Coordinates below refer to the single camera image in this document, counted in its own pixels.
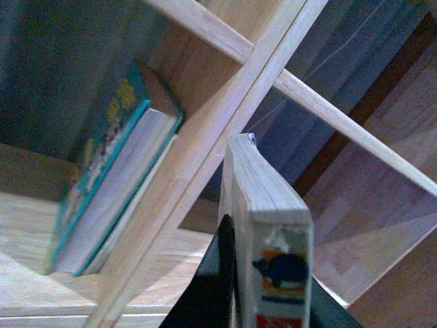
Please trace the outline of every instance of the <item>curtain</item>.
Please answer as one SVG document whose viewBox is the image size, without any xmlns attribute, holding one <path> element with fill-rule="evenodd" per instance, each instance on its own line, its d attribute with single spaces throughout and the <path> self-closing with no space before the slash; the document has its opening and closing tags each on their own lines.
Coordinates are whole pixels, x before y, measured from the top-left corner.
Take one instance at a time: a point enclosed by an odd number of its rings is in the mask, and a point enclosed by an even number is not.
<svg viewBox="0 0 437 328">
<path fill-rule="evenodd" d="M 330 0 L 286 68 L 349 113 L 428 11 L 423 1 Z M 334 129 L 271 89 L 244 132 L 292 185 Z M 216 190 L 220 172 L 209 184 Z"/>
</svg>

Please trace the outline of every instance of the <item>teal book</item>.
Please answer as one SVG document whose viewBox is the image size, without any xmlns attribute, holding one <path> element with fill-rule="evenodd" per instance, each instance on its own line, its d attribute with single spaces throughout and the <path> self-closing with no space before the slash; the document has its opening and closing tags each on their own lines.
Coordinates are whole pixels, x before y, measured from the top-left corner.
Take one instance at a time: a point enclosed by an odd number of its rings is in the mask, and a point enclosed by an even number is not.
<svg viewBox="0 0 437 328">
<path fill-rule="evenodd" d="M 181 122 L 168 88 L 149 68 L 133 63 L 61 203 L 46 273 L 83 274 Z"/>
</svg>

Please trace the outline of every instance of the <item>blue cartoon character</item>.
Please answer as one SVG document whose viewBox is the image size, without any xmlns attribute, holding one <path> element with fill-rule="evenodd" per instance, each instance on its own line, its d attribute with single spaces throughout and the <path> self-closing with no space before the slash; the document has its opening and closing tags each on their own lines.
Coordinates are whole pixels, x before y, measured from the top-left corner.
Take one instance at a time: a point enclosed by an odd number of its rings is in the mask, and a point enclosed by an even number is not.
<svg viewBox="0 0 437 328">
<path fill-rule="evenodd" d="M 296 254 L 280 254 L 252 262 L 264 279 L 275 288 L 290 290 L 302 287 L 308 279 L 308 265 Z"/>
</svg>

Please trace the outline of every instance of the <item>book cover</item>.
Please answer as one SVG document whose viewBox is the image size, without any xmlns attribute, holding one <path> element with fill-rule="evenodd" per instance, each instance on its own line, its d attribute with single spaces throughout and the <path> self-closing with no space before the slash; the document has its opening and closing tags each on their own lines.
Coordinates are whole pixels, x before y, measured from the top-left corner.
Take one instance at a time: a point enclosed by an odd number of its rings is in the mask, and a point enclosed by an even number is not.
<svg viewBox="0 0 437 328">
<path fill-rule="evenodd" d="M 51 272 L 56 257 L 149 104 L 141 71 L 134 62 L 100 122 L 100 128 L 87 142 L 81 169 L 71 175 L 44 268 L 46 274 Z"/>
<path fill-rule="evenodd" d="M 165 82 L 145 64 L 140 62 L 139 68 L 150 94 L 152 101 L 151 106 L 170 115 L 173 118 L 172 121 L 170 121 L 171 126 L 163 129 L 163 142 L 158 144 L 157 150 L 151 151 L 153 157 L 148 162 L 145 170 L 143 170 L 140 179 L 130 192 L 128 199 L 124 202 L 118 214 L 113 218 L 112 223 L 107 228 L 100 242 L 94 247 L 86 263 L 74 274 L 75 276 L 96 273 L 100 270 L 112 252 L 129 219 L 132 217 L 133 211 L 147 191 L 149 183 L 151 183 L 154 174 L 159 169 L 171 144 L 177 139 L 176 133 L 184 119 L 182 108 L 179 106 L 179 103 Z"/>
</svg>

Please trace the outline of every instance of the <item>wooden shelf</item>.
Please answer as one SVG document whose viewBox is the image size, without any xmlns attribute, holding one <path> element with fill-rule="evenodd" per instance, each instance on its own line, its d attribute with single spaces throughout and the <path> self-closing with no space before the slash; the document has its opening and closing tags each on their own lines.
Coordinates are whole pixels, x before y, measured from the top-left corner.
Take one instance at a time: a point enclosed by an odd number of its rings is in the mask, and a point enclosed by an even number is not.
<svg viewBox="0 0 437 328">
<path fill-rule="evenodd" d="M 34 182 L 44 187 L 40 197 L 58 199 L 61 188 L 57 184 L 50 188 L 49 182 L 65 182 L 72 165 L 5 145 L 0 145 L 0 154 L 2 172 L 8 173 L 0 186 L 0 327 L 25 326 L 29 317 L 35 323 L 32 327 L 48 327 L 48 323 L 79 327 L 96 310 L 99 277 L 41 274 L 59 204 L 37 198 L 36 185 L 22 183 L 38 177 Z M 6 170 L 10 165 L 17 169 Z M 151 273 L 143 278 L 146 290 L 124 310 L 120 327 L 138 327 L 128 324 L 138 324 L 140 319 L 145 323 L 163 319 L 191 281 L 211 238 L 210 234 L 176 230 Z"/>
<path fill-rule="evenodd" d="M 437 195 L 435 182 L 415 167 L 420 164 L 402 159 L 284 70 L 327 0 L 144 2 L 172 22 L 150 66 L 185 110 L 179 138 L 102 272 L 79 278 L 40 274 L 73 166 L 0 146 L 0 327 L 156 327 L 211 239 L 178 226 L 223 159 L 228 137 L 244 128 L 272 86 L 366 149 L 350 148 L 350 158 L 360 162 L 368 152 L 378 158 L 369 157 L 377 166 L 356 178 L 355 189 L 333 187 L 351 170 L 341 162 L 307 195 L 316 211 L 315 272 L 327 288 L 354 302 L 435 228 L 433 217 L 415 212 L 429 210 L 434 199 L 410 181 Z M 354 196 L 353 204 L 336 193 Z M 380 202 L 385 219 L 363 213 L 381 193 L 403 212 Z M 209 205 L 213 213 L 216 204 Z M 214 220 L 201 228 L 212 227 Z"/>
<path fill-rule="evenodd" d="M 283 70 L 274 86 L 308 111 L 343 133 L 346 137 L 349 137 L 352 141 L 396 169 L 399 173 L 413 181 L 413 183 L 424 188 L 432 195 L 437 196 L 437 184 L 433 180 L 407 162 L 385 143 L 367 132 L 365 128 L 358 125 L 293 74 Z"/>
<path fill-rule="evenodd" d="M 146 0 L 159 12 L 243 64 L 253 44 L 195 0 Z"/>
<path fill-rule="evenodd" d="M 364 124 L 369 134 L 384 140 L 407 158 L 410 165 L 432 178 L 437 177 L 436 55 L 437 42 L 434 42 Z M 417 262 L 420 266 L 426 257 L 429 265 L 434 265 L 430 257 L 432 250 L 428 255 L 424 252 L 419 255 L 416 247 L 423 249 L 420 245 L 430 245 L 430 240 L 435 239 L 437 199 L 360 146 L 349 143 L 304 198 L 315 221 L 314 274 L 346 306 L 352 304 L 355 313 L 372 322 L 372 327 L 397 327 L 396 315 L 391 316 L 390 312 L 397 313 L 399 320 L 407 320 L 412 312 L 401 314 L 400 308 L 426 308 L 426 304 L 417 304 L 415 300 L 422 299 L 423 293 L 433 295 L 432 290 L 419 290 L 427 279 L 432 280 L 429 271 L 424 271 L 425 276 L 421 277 L 419 267 L 412 269 L 418 274 L 414 279 L 420 285 L 411 291 L 415 295 L 411 303 L 406 300 L 402 305 L 399 303 L 399 312 L 391 305 L 373 311 L 380 318 L 391 318 L 392 323 L 386 321 L 378 326 L 375 315 L 365 316 L 360 306 L 369 309 L 372 300 L 373 304 L 378 300 L 376 295 L 403 284 L 400 269 L 392 270 L 393 267 L 412 266 L 415 260 L 420 260 Z M 412 272 L 406 271 L 406 277 L 407 274 L 413 279 Z M 379 301 L 397 303 L 402 291 L 391 294 L 398 296 Z M 421 320 L 404 324 L 421 326 Z"/>
</svg>

